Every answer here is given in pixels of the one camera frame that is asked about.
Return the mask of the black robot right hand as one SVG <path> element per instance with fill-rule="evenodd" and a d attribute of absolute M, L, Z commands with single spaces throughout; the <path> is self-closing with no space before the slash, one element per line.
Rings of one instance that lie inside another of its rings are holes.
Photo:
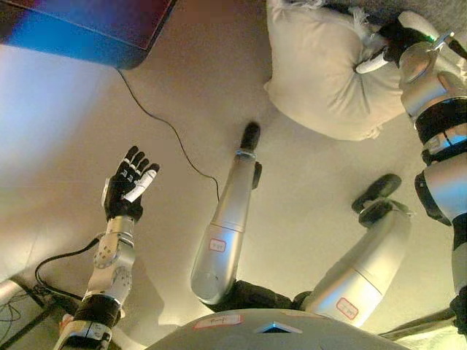
<path fill-rule="evenodd" d="M 368 60 L 354 68 L 358 74 L 376 71 L 391 62 L 398 66 L 402 54 L 407 49 L 425 40 L 423 33 L 404 27 L 398 20 L 381 27 L 374 37 L 382 43 L 382 46 Z"/>

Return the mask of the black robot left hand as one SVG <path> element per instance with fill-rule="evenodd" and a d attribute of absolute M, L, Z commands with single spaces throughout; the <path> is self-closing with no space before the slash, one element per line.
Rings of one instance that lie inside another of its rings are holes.
<path fill-rule="evenodd" d="M 150 163 L 145 153 L 132 146 L 113 176 L 106 179 L 101 205 L 109 221 L 130 217 L 138 222 L 143 214 L 142 195 L 153 183 L 160 166 Z"/>

